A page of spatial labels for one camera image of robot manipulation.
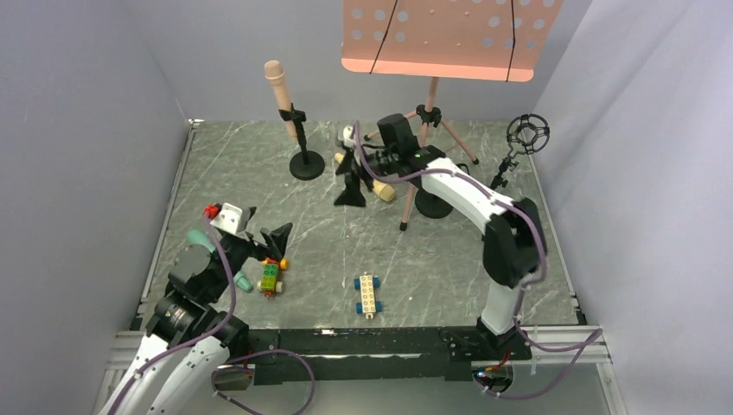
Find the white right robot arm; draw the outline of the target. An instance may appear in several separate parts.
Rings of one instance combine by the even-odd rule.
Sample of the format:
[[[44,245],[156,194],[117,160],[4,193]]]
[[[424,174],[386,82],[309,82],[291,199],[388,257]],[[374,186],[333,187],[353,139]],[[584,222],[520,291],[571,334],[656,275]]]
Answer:
[[[465,173],[433,145],[422,145],[402,114],[378,122],[383,144],[366,153],[357,124],[348,125],[335,142],[345,155],[335,171],[345,188],[337,206],[364,207],[360,188],[376,182],[409,182],[463,214],[481,231],[482,265],[491,278],[487,303],[477,329],[491,348],[519,336],[519,312],[525,288],[546,274],[546,242],[537,205],[515,201]]]

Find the pink toy microphone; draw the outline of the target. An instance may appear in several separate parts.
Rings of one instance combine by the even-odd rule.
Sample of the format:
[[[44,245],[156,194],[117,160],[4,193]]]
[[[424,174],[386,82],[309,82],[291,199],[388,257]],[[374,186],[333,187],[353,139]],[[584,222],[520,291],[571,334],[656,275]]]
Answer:
[[[284,75],[284,68],[279,61],[267,61],[264,65],[265,78],[270,82],[274,92],[278,110],[290,112],[292,102]]]

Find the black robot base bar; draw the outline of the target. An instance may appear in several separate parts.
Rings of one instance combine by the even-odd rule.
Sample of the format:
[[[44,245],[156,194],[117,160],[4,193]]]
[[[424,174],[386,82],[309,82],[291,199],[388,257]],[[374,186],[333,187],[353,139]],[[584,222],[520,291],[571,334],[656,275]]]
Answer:
[[[249,343],[226,360],[253,372],[257,386],[306,380],[441,378],[532,358],[510,332],[495,339],[476,326],[357,329],[252,329]]]

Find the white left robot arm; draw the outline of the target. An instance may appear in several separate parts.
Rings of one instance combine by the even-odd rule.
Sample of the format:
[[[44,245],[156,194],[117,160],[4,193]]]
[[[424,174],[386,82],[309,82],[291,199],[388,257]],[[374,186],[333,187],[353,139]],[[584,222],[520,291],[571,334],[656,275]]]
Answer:
[[[234,274],[249,258],[282,259],[292,227],[263,228],[262,241],[213,227],[190,231],[138,350],[100,413],[177,414],[218,365],[250,352],[248,324],[212,305],[225,291],[235,292]]]

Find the yellow toy microphone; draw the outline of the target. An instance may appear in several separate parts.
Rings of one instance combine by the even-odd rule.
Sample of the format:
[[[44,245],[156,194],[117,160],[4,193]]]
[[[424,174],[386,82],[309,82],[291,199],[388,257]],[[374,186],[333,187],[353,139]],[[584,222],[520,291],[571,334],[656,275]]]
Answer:
[[[379,181],[373,183],[372,193],[384,202],[392,202],[397,194],[392,185]]]

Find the black round-base mic stand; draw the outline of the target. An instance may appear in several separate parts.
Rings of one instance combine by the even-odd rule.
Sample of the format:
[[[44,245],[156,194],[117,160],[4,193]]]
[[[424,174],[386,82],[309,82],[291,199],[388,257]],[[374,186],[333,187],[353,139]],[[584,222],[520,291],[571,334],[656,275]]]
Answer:
[[[291,175],[300,181],[316,179],[325,170],[325,162],[319,153],[307,148],[307,138],[303,127],[303,123],[307,120],[305,112],[297,110],[294,105],[291,105],[289,110],[279,109],[278,112],[283,121],[293,123],[296,141],[300,148],[299,154],[290,159]]]

